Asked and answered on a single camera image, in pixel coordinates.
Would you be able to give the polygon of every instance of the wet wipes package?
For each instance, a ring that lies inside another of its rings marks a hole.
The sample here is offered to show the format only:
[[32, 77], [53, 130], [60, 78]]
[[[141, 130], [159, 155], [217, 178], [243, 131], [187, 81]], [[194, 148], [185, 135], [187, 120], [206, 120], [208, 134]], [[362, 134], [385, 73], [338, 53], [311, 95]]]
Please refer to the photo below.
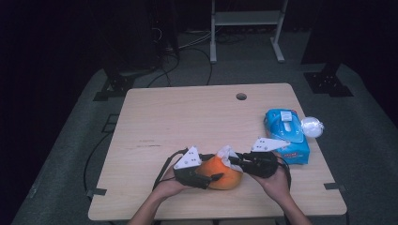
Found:
[[288, 164], [308, 164], [310, 147], [295, 111], [271, 109], [266, 113], [264, 124], [271, 139], [290, 142], [286, 147], [276, 150]]

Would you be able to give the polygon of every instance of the orange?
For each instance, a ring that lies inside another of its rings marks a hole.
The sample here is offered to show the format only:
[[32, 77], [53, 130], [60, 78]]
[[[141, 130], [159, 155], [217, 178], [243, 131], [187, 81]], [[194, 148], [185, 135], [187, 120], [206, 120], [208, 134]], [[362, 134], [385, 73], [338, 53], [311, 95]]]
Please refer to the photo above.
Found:
[[209, 185], [213, 189], [232, 189], [239, 185], [243, 172], [235, 171], [222, 163], [222, 159], [214, 156], [196, 169], [196, 172], [205, 176], [223, 173], [218, 181], [212, 181]]

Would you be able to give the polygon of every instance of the hand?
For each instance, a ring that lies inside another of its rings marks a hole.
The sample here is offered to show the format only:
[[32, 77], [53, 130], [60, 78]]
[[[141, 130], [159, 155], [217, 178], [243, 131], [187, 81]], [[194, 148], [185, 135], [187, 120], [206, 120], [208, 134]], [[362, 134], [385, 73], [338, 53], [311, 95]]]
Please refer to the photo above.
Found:
[[184, 189], [192, 187], [183, 186], [175, 179], [173, 166], [170, 167], [164, 174], [161, 182], [155, 187], [155, 189], [149, 194], [144, 203], [134, 214], [131, 220], [128, 222], [129, 225], [143, 225], [152, 224], [152, 220], [156, 215], [158, 207], [161, 203], [169, 197], [177, 195]]
[[276, 172], [269, 178], [262, 178], [255, 175], [251, 175], [251, 177], [261, 185], [267, 195], [276, 203], [281, 204], [282, 201], [291, 198], [286, 171], [283, 167], [279, 166]]
[[169, 169], [167, 169], [163, 178], [158, 183], [158, 185], [153, 190], [153, 192], [155, 192], [157, 195], [164, 198], [164, 200], [165, 200], [169, 197], [177, 195], [182, 190], [189, 189], [189, 188], [192, 188], [192, 187], [181, 185], [181, 183], [179, 183], [175, 179], [173, 166], [171, 166], [171, 167], [169, 167]]

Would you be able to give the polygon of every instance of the hole in table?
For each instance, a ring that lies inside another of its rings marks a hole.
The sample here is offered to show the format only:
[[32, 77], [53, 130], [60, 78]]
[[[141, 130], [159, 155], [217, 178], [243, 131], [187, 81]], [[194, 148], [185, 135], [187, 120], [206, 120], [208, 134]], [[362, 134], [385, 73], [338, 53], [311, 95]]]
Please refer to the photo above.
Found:
[[248, 97], [246, 96], [246, 94], [244, 94], [244, 93], [237, 93], [237, 99], [238, 99], [238, 100], [246, 100], [246, 98], [248, 98]]

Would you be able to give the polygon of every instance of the black curtain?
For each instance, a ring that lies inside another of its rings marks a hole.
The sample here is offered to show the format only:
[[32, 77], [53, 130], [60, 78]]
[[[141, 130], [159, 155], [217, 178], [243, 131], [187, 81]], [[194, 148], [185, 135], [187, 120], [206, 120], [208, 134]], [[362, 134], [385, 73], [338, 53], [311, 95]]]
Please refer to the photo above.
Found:
[[302, 63], [348, 65], [398, 127], [397, 10], [393, 0], [323, 0]]
[[[145, 13], [144, 0], [109, 1], [119, 10], [141, 10], [120, 17], [107, 37], [114, 55], [132, 67], [157, 60], [149, 27], [134, 26]], [[52, 150], [78, 97], [91, 76], [103, 68], [110, 45], [103, 38], [88, 1], [0, 2], [0, 221], [9, 224]]]

